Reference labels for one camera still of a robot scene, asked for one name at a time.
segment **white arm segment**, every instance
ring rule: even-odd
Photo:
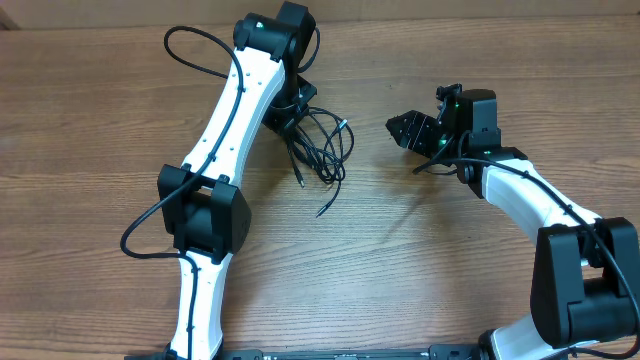
[[[244,72],[245,92],[242,94],[238,112],[233,119],[229,132],[224,137],[220,149],[216,153],[216,161],[209,164],[203,176],[218,179],[227,175],[229,184],[240,187],[242,171],[247,160],[249,148],[253,143],[262,118],[276,94],[282,89],[285,72],[282,60],[271,60],[269,53],[252,48],[244,51],[235,50]],[[238,93],[238,70],[233,62],[229,70],[229,78],[220,96],[218,105],[211,115],[209,125],[198,140],[191,153],[184,158],[182,164],[191,164],[191,171],[196,172],[207,159],[216,140],[220,136],[229,118]]]
[[[240,187],[249,148],[268,106],[282,88],[285,72],[282,61],[271,60],[269,53],[249,47],[244,51],[236,49],[234,53],[244,71],[245,92],[242,94],[231,127],[216,153],[216,161],[209,164],[203,176],[218,179],[220,175],[227,175],[231,185]],[[237,89],[238,71],[232,62],[227,84],[211,120],[196,146],[184,159],[183,165],[190,164],[192,172],[196,172],[202,166],[220,136],[233,108]],[[192,251],[187,251],[187,256],[195,260],[201,269],[198,271],[198,288],[193,311],[192,360],[211,360],[222,344],[220,327],[222,294],[232,255],[227,254],[219,265],[212,264],[211,257]],[[187,359],[187,323],[193,289],[193,273],[191,265],[183,259],[180,259],[180,269],[182,271],[180,309],[176,333],[171,340],[171,350],[175,351],[180,359]]]
[[[528,171],[531,176],[538,178],[551,188],[562,201],[571,205],[588,224],[593,224],[595,219],[600,218],[598,214],[580,207],[562,195],[538,174],[530,161],[512,159],[499,161],[499,163],[520,171]],[[482,173],[482,195],[490,204],[499,207],[509,215],[527,234],[534,246],[538,240],[538,229],[541,227],[554,224],[578,225],[536,184],[495,166],[485,168]]]
[[[580,207],[562,195],[538,174],[530,161],[513,159],[499,161],[499,163],[520,171],[528,171],[531,176],[544,182],[562,201],[570,204],[578,216],[588,224],[600,218],[594,212]],[[489,166],[483,171],[482,194],[489,203],[509,215],[527,234],[534,246],[538,240],[538,229],[541,227],[554,224],[578,225],[536,184],[495,166]],[[587,346],[593,343],[595,341],[576,344],[576,346]],[[494,331],[491,334],[491,345],[496,360],[539,360],[565,350],[554,349],[542,340],[531,314],[512,325]]]
[[[187,256],[195,260],[198,267],[198,289],[196,302],[193,308],[193,349],[192,360],[211,360],[222,345],[222,328],[220,315],[222,311],[222,294],[224,283],[231,262],[231,254],[222,260],[219,265],[211,263],[211,258],[206,255],[187,251]],[[180,259],[181,283],[180,310],[178,312],[178,325],[176,333],[171,340],[171,350],[175,351],[179,359],[187,358],[189,334],[187,324],[189,321],[189,305],[193,290],[192,267],[186,260]]]

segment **wooden surface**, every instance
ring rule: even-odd
[[[640,0],[296,0],[320,22],[514,16],[634,15]],[[275,16],[282,0],[0,0],[20,29],[235,24]]]
[[[436,113],[435,88],[498,94],[503,143],[602,216],[640,224],[640,17],[322,25],[305,77],[356,133],[340,197],[262,128],[245,171],[253,222],[227,278],[230,349],[473,342],[528,312],[534,248],[455,178],[413,176],[387,118]],[[230,41],[231,28],[208,27]],[[0,33],[0,358],[121,359],[166,344],[179,270],[118,242],[180,164],[223,81],[164,53],[165,27]],[[176,52],[226,71],[213,44]],[[168,249],[160,216],[138,251]],[[614,343],[622,350],[629,343]]]

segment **wooden table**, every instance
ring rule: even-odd
[[[231,42],[231,26],[205,27]],[[473,342],[526,314],[534,248],[455,178],[413,176],[386,119],[437,112],[435,88],[498,94],[503,144],[602,216],[640,225],[640,17],[321,24],[313,103],[356,134],[347,179],[295,181],[263,128],[243,193],[250,235],[227,278],[230,349],[375,349]],[[121,359],[174,333],[175,260],[120,252],[222,90],[165,54],[166,27],[0,33],[0,358]],[[227,55],[176,36],[226,71]],[[133,236],[167,250],[160,216]],[[630,342],[607,349],[624,350]]]

